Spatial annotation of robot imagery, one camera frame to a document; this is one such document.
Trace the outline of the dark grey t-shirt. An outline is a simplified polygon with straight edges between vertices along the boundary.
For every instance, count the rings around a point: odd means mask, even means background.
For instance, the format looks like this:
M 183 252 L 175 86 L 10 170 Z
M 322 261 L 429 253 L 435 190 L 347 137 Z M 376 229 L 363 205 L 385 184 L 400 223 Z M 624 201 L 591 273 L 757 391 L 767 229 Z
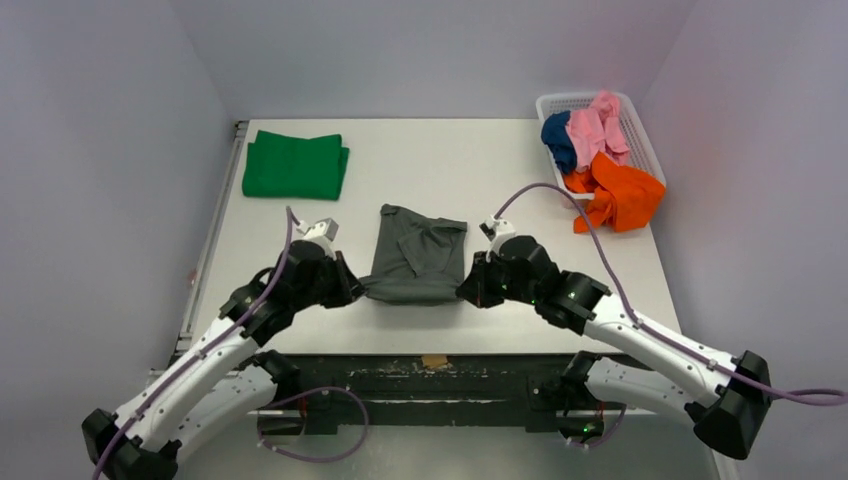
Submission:
M 465 278 L 467 231 L 465 221 L 384 204 L 371 271 L 360 278 L 366 296 L 405 306 L 456 302 Z

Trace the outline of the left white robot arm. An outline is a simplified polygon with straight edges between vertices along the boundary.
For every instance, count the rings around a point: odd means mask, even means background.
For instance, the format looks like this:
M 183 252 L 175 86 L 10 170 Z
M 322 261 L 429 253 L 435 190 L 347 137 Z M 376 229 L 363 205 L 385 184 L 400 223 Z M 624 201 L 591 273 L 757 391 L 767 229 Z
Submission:
M 82 434 L 95 479 L 172 479 L 199 446 L 256 409 L 302 410 L 300 369 L 267 343 L 313 306 L 345 307 L 364 293 L 343 254 L 317 240 L 286 244 L 277 262 L 234 290 L 207 330 L 136 397 L 92 411 Z

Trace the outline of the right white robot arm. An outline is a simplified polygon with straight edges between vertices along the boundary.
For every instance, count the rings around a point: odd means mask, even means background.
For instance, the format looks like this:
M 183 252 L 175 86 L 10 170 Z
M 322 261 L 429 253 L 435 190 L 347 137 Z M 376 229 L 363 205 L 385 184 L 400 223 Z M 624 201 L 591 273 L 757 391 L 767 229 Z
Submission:
M 507 240 L 496 253 L 475 253 L 456 294 L 478 308 L 505 301 L 528 304 L 550 325 L 612 346 L 648 368 L 626 373 L 596 359 L 562 379 L 569 404 L 584 407 L 617 392 L 620 403 L 690 423 L 695 436 L 718 453 L 736 460 L 749 457 L 772 405 L 754 386 L 771 383 L 760 355 L 733 356 L 627 312 L 623 298 L 607 285 L 560 269 L 527 235 Z

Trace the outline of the brown tape piece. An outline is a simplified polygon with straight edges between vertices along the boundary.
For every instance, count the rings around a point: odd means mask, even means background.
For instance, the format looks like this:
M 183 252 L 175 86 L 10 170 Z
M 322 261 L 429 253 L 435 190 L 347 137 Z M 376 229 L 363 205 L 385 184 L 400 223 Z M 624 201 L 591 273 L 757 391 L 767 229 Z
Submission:
M 427 370 L 440 370 L 450 366 L 450 360 L 446 355 L 427 354 L 421 356 L 421 362 Z

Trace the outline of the folded green t-shirt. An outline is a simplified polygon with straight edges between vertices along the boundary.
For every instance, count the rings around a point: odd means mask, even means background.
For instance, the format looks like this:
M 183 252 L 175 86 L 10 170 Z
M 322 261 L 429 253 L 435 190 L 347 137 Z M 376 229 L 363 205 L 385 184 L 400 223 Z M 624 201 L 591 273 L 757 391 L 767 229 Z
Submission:
M 298 138 L 260 130 L 247 144 L 242 193 L 250 198 L 335 201 L 349 155 L 339 134 Z

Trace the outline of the orange t-shirt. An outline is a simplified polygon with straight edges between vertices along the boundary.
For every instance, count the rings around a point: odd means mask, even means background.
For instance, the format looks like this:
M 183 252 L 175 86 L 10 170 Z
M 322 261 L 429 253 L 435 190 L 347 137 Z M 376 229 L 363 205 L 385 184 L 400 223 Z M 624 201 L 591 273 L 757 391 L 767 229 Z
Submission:
M 607 226 L 616 233 L 644 228 L 666 193 L 665 185 L 650 174 L 618 165 L 605 153 L 597 153 L 586 171 L 562 178 L 572 193 L 594 195 L 584 207 L 589 221 L 578 216 L 573 222 L 573 231 L 579 234 L 588 233 L 589 226 Z

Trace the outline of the navy blue t-shirt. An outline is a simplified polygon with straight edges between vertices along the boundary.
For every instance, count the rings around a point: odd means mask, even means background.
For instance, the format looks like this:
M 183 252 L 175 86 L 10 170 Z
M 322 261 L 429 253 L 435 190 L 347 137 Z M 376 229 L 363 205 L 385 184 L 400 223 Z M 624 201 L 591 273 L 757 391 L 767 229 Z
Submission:
M 566 130 L 571 112 L 566 110 L 550 115 L 542 125 L 540 138 L 551 153 L 561 174 L 568 175 L 577 167 L 577 153 Z

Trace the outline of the pink t-shirt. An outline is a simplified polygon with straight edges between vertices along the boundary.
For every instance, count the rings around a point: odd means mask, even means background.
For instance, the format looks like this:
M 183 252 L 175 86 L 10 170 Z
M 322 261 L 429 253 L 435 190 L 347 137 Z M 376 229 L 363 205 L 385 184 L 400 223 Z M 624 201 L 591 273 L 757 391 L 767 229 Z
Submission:
M 586 171 L 598 153 L 619 166 L 629 163 L 630 148 L 620 116 L 619 97 L 606 90 L 599 92 L 588 107 L 571 111 L 565 131 L 576 154 L 575 171 Z

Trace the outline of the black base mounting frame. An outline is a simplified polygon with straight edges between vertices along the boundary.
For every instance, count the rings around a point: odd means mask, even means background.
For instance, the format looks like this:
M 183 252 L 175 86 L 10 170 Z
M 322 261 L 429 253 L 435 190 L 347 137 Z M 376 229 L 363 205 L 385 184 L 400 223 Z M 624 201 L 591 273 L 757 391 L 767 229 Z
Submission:
M 448 368 L 427 370 L 415 355 L 289 356 L 310 386 L 338 390 L 308 397 L 302 410 L 284 406 L 248 413 L 257 415 L 261 432 L 270 436 L 334 435 L 342 426 L 367 424 L 521 427 L 527 433 L 594 437 L 602 432 L 601 420 L 613 419 L 623 406 L 595 399 L 583 385 L 583 371 L 594 358 L 590 353 L 447 357 Z

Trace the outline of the aluminium table rail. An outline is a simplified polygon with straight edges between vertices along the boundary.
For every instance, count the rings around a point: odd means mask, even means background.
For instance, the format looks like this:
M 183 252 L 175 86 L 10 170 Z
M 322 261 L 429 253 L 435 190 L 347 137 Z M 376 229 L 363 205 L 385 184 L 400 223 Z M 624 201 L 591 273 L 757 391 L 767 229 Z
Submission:
M 205 288 L 204 284 L 214 255 L 218 232 L 221 228 L 221 223 L 225 215 L 226 205 L 232 189 L 235 172 L 237 170 L 241 150 L 247 135 L 248 126 L 249 120 L 238 120 L 234 124 L 234 136 L 231 143 L 224 177 L 216 197 L 211 223 L 209 225 L 198 262 L 190 278 L 189 295 L 183 311 L 181 328 L 174 344 L 170 363 L 175 362 L 190 348 L 191 345 L 191 339 L 198 321 L 198 309 Z

